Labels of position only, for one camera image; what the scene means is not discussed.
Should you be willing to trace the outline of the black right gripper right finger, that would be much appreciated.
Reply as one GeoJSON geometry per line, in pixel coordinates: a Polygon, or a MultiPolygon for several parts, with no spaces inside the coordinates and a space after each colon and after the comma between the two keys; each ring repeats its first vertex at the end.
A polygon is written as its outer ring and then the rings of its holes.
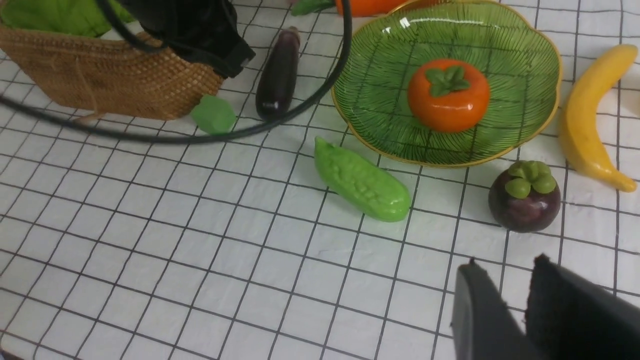
{"type": "Polygon", "coordinates": [[[534,260],[526,337],[547,360],[637,360],[640,310],[551,262],[534,260]]]}

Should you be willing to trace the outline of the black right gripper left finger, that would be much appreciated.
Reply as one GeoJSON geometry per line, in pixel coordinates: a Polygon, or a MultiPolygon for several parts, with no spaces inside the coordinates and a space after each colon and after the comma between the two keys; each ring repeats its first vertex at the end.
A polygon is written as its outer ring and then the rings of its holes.
{"type": "Polygon", "coordinates": [[[451,331],[457,360],[541,360],[489,274],[474,259],[458,267],[451,331]]]}

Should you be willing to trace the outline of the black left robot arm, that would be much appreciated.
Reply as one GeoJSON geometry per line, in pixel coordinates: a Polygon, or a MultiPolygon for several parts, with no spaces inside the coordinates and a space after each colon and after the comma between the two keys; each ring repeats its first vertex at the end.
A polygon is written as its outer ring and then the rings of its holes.
{"type": "Polygon", "coordinates": [[[235,78],[256,53],[240,35],[230,0],[119,0],[144,32],[189,63],[235,78]]]}

